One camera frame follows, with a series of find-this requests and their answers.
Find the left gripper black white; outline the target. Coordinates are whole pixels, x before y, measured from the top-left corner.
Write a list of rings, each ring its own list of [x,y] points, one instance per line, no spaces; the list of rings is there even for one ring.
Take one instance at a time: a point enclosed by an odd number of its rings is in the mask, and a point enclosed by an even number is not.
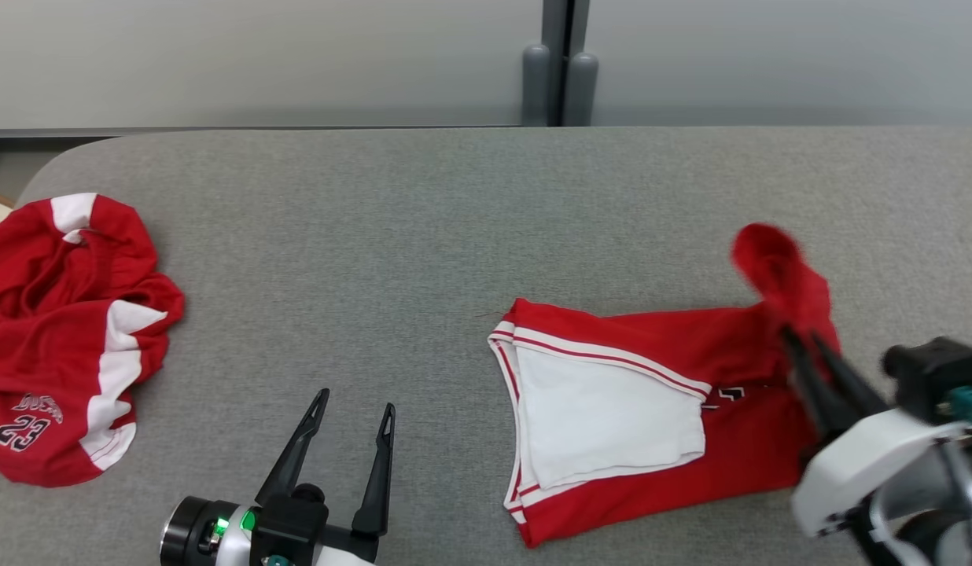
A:
[[[315,395],[257,491],[259,505],[184,498],[163,527],[161,564],[374,565],[376,538],[388,533],[396,408],[388,402],[383,411],[374,462],[351,531],[328,524],[329,511],[317,487],[307,484],[295,490],[329,398],[329,389]]]

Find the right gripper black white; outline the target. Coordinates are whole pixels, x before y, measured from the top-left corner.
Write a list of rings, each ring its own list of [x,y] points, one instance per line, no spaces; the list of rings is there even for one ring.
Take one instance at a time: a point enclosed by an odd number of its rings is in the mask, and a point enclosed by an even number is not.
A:
[[[882,365],[897,389],[886,402],[822,336],[816,357],[792,327],[782,336],[819,439],[793,491],[799,529],[972,538],[971,345],[939,336],[889,348]]]

